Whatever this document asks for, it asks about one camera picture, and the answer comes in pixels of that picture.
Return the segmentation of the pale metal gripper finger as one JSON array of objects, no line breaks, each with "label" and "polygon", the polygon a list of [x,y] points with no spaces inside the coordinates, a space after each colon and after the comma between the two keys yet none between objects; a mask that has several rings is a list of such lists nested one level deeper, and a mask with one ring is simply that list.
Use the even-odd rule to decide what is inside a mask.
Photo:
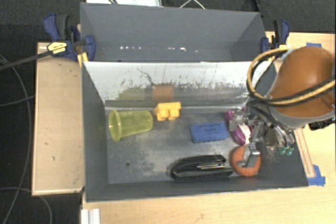
[{"label": "pale metal gripper finger", "polygon": [[242,160],[239,160],[237,165],[241,168],[254,168],[259,160],[260,151],[256,144],[247,144],[243,146]]},{"label": "pale metal gripper finger", "polygon": [[234,111],[230,121],[230,129],[235,130],[238,125],[248,125],[249,113],[247,111]]}]

